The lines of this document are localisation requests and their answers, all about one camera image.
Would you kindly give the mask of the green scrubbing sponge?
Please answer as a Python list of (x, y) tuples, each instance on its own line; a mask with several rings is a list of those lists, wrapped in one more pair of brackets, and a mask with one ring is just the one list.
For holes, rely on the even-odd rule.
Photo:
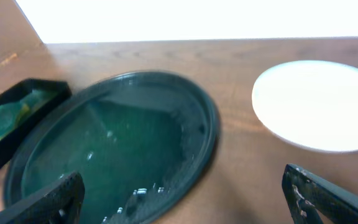
[(50, 101), (57, 93), (33, 90), (19, 101), (0, 105), (0, 140)]

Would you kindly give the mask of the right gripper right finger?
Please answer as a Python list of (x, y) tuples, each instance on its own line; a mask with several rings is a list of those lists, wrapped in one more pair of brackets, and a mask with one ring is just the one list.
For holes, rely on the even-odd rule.
[(358, 196), (295, 165), (287, 164), (282, 190), (294, 223), (358, 223)]

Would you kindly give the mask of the mint green plate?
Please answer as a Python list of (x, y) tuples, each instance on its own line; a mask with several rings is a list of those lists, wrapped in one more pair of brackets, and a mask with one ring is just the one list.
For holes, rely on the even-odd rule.
[(358, 68), (321, 60), (282, 63), (252, 89), (259, 121), (278, 138), (327, 153), (358, 151)]

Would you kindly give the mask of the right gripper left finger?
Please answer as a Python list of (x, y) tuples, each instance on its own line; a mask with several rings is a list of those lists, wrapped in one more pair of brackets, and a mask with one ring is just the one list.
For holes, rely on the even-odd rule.
[(79, 172), (62, 177), (0, 212), (0, 224), (78, 223), (85, 197)]

